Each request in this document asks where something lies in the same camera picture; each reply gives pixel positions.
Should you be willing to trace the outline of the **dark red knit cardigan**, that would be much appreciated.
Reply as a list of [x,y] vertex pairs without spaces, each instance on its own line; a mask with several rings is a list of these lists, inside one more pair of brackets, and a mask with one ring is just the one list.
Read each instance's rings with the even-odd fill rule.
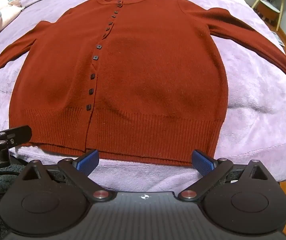
[[104,159],[183,165],[193,150],[214,156],[227,111],[218,36],[286,74],[286,56],[222,8],[188,0],[89,0],[41,21],[0,54],[23,54],[9,126],[31,144]]

